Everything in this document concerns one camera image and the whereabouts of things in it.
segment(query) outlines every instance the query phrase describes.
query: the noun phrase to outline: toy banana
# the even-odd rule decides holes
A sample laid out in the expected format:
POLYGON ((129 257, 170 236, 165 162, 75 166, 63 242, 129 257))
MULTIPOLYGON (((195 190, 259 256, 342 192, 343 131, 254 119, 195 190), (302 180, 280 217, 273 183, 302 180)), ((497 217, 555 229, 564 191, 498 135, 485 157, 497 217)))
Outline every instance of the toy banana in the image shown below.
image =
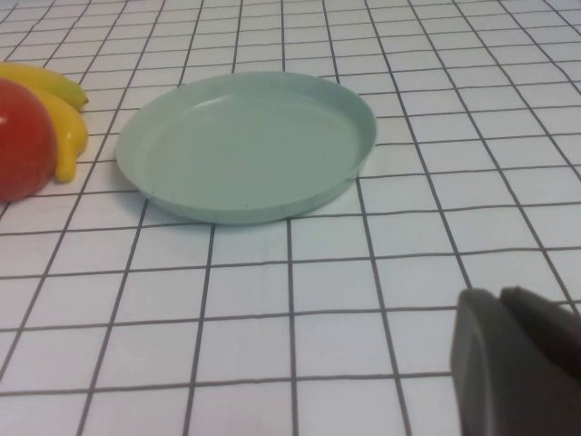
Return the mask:
POLYGON ((74 179, 76 157, 84 151, 88 133, 81 115, 71 105, 43 89, 28 87, 40 100, 53 122, 56 134, 56 169, 58 182, 74 179))
POLYGON ((81 86, 40 66, 0 62, 0 77, 56 95, 77 111, 89 101, 81 86))

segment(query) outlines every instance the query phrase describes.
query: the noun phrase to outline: red apple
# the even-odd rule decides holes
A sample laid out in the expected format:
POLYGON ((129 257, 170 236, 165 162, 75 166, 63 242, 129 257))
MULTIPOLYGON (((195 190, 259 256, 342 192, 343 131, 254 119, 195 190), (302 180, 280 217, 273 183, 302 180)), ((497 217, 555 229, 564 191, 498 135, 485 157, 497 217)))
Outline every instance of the red apple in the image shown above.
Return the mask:
POLYGON ((56 138, 44 106, 20 84, 0 78, 0 203, 38 191, 55 165, 56 138))

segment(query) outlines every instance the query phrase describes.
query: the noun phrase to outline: plate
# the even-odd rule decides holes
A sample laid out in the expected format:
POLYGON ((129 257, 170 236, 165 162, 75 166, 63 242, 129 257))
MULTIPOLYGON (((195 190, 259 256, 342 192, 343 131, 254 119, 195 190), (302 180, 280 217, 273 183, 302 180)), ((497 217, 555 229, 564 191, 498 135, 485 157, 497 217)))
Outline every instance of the plate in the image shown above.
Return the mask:
POLYGON ((154 204, 206 223, 265 223, 330 201, 373 149, 375 116, 350 90, 293 73, 204 79, 143 107, 117 162, 154 204))

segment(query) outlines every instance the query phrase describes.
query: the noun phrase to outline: grid tablecloth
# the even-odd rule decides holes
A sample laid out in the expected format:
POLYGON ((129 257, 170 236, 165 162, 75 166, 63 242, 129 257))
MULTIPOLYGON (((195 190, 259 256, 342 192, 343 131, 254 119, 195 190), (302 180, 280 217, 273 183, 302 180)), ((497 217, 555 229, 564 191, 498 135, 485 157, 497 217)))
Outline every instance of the grid tablecloth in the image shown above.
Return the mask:
POLYGON ((458 435, 459 291, 579 311, 578 0, 0 0, 1 59, 90 98, 76 179, 0 204, 3 436, 458 435), (255 70, 365 99, 357 182, 255 227, 149 205, 123 124, 255 70))

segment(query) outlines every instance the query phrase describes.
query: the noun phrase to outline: yellow banana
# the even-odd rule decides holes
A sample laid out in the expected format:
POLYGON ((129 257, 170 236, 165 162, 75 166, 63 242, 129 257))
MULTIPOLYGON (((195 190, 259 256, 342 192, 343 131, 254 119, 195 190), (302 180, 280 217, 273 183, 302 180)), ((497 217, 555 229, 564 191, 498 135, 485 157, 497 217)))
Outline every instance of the yellow banana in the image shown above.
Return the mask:
POLYGON ((0 77, 26 87, 43 89, 65 100, 77 111, 89 101, 81 86, 61 74, 40 66, 0 62, 0 77))
POLYGON ((74 179, 76 157, 84 151, 88 133, 83 118, 71 105, 44 89, 28 87, 40 100, 51 118, 56 134, 56 169, 58 182, 69 183, 74 179))

